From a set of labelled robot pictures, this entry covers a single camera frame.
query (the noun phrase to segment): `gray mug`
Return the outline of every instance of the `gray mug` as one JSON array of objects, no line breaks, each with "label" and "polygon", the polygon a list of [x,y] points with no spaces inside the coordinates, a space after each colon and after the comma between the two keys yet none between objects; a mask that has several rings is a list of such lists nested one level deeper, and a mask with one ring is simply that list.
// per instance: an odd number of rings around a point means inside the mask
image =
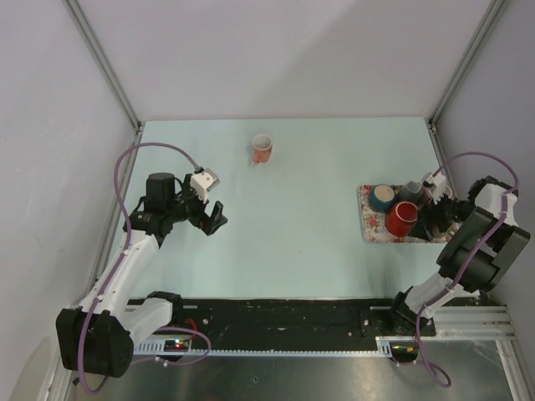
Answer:
[{"label": "gray mug", "polygon": [[400,189],[398,196],[400,201],[407,201],[418,205],[421,198],[421,184],[416,181],[408,182]]}]

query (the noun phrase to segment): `floral tray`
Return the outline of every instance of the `floral tray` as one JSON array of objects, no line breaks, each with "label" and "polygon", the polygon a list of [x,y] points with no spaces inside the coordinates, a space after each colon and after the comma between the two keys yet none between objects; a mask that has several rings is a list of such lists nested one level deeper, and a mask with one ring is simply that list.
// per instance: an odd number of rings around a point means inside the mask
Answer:
[{"label": "floral tray", "polygon": [[[432,241],[425,241],[413,236],[406,236],[400,238],[390,234],[385,227],[385,213],[372,211],[369,208],[368,196],[373,188],[373,185],[362,185],[359,188],[359,203],[360,203],[360,223],[362,225],[362,233],[364,240],[367,242],[399,242],[399,243],[446,243],[450,240],[450,236],[443,236],[442,238],[434,238]],[[402,185],[396,185],[395,191],[399,191]]]}]

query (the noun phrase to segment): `white table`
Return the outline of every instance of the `white table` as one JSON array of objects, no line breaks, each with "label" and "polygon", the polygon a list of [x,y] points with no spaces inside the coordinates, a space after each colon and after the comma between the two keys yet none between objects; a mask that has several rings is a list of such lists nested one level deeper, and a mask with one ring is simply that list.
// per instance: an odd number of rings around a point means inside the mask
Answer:
[{"label": "white table", "polygon": [[[259,133],[273,137],[265,165],[251,161]],[[360,185],[420,180],[438,166],[423,119],[154,121],[143,134],[151,141],[180,146],[219,175],[210,197],[228,223],[209,237],[175,225],[134,296],[392,297],[438,268],[443,245],[367,243],[359,223]],[[192,168],[173,150],[141,149],[129,211],[159,171],[182,179]]]}]

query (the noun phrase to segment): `white wall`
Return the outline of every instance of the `white wall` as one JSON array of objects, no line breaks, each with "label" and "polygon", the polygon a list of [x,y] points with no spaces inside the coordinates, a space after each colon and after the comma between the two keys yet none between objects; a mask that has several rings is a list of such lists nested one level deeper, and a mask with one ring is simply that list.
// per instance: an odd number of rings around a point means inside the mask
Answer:
[{"label": "white wall", "polygon": [[[514,0],[438,124],[448,155],[483,150],[507,160],[520,177],[515,217],[535,235],[535,2]],[[460,190],[483,176],[512,182],[500,165],[464,159],[452,173]],[[510,309],[532,374],[535,374],[535,240],[511,267],[493,295]]]},{"label": "white wall", "polygon": [[87,285],[132,131],[59,0],[0,13],[0,399],[34,399]]},{"label": "white wall", "polygon": [[142,119],[430,116],[490,0],[81,0]]}]

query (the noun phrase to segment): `robotic arm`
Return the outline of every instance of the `robotic arm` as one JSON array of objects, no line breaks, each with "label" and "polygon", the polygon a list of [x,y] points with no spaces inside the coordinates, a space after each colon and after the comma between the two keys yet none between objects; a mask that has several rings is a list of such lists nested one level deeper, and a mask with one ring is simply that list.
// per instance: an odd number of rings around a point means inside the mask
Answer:
[{"label": "robotic arm", "polygon": [[[178,193],[176,182],[181,186]],[[122,376],[130,366],[135,347],[158,328],[170,322],[182,323],[178,295],[153,292],[138,307],[129,307],[128,301],[148,261],[158,252],[174,224],[188,220],[210,236],[227,223],[221,202],[214,204],[210,216],[205,212],[208,192],[218,183],[217,175],[203,169],[186,175],[184,182],[170,173],[149,175],[146,194],[130,215],[129,249],[123,251],[121,247],[87,297],[75,309],[63,309],[56,319],[61,357],[67,369],[78,370],[80,334],[96,297],[98,303],[84,347],[84,371],[87,373]],[[122,260],[112,273],[120,257]],[[98,295],[102,286],[105,291]]]},{"label": "robotic arm", "polygon": [[475,246],[496,225],[502,212],[504,193],[511,186],[488,176],[477,181],[468,192],[468,200],[443,196],[446,178],[442,174],[428,176],[424,181],[431,195],[420,211],[420,232],[446,232],[453,222],[462,223],[438,256],[440,270],[419,286],[400,292],[390,309],[395,327],[416,325],[416,315],[421,308],[420,328],[427,324],[436,310],[454,297],[476,291],[488,292],[499,283],[511,264],[530,240],[530,234],[518,227],[513,207],[518,191],[507,194],[507,215],[500,227],[491,234],[469,261],[461,279],[456,276],[469,258]]}]

